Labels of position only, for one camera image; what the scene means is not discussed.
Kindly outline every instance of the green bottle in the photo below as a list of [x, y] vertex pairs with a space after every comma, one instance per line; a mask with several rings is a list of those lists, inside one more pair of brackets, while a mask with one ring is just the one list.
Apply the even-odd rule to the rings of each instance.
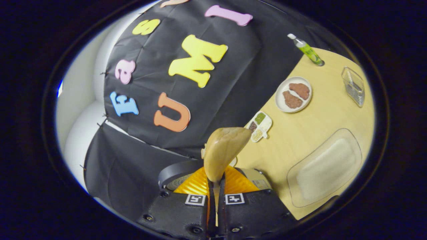
[[294, 44], [299, 48], [310, 60], [317, 66], [323, 66], [325, 62], [320, 59], [319, 55], [305, 41], [298, 39], [292, 33], [288, 37], [294, 41]]

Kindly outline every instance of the black fabric backdrop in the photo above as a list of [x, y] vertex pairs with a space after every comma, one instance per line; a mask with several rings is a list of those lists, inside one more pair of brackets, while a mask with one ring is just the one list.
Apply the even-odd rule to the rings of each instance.
[[[207, 18], [204, 13], [212, 5], [249, 13], [254, 18], [247, 26], [221, 17]], [[152, 19], [161, 20], [153, 33], [132, 34], [141, 21]], [[158, 3], [127, 27], [111, 52], [106, 69], [110, 74], [105, 77], [104, 88], [108, 120], [150, 145], [200, 158], [200, 149], [215, 129], [244, 126], [298, 63], [302, 53], [288, 33], [313, 47], [349, 57], [326, 29], [291, 9], [281, 12], [255, 0], [190, 0], [164, 8]], [[181, 44], [191, 34], [228, 46], [222, 60], [213, 63], [215, 69], [208, 71], [211, 78], [204, 88], [186, 77], [168, 74], [173, 60], [189, 57]], [[127, 85], [114, 76], [121, 59], [136, 63]], [[135, 99], [139, 114], [117, 116], [110, 100], [113, 91]], [[158, 107], [162, 92], [190, 110], [191, 120], [184, 131], [173, 132], [154, 125], [157, 110], [174, 120], [180, 118], [178, 112]]]
[[159, 193], [165, 167], [189, 158], [156, 149], [103, 124], [85, 159], [85, 184], [93, 197], [136, 221]]

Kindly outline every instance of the yellow letter m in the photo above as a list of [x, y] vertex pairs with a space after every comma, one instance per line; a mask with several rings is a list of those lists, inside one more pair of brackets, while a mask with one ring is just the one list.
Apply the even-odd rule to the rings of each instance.
[[213, 70], [212, 62], [219, 62], [228, 49], [226, 45], [216, 45], [196, 38], [195, 35], [187, 36], [182, 42], [182, 48], [191, 56], [184, 59], [173, 60], [169, 66], [169, 75], [179, 74], [195, 82], [199, 88], [204, 88], [211, 75], [207, 72], [199, 73], [198, 70]]

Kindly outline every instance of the raw burger patty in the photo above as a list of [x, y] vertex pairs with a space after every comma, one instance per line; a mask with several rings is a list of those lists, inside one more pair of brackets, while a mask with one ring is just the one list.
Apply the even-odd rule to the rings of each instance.
[[302, 83], [290, 83], [289, 89], [295, 91], [302, 99], [307, 100], [308, 96], [310, 96], [310, 89], [305, 84]]
[[283, 92], [283, 96], [285, 97], [285, 103], [290, 108], [298, 108], [302, 105], [302, 100], [292, 95], [289, 91]]

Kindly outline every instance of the bottle cap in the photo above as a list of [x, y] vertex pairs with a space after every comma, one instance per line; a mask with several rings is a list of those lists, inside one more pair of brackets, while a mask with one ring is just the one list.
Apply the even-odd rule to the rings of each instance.
[[288, 34], [288, 37], [289, 37], [290, 39], [295, 39], [295, 38], [296, 38], [296, 37], [295, 37], [295, 35], [293, 35], [292, 33]]

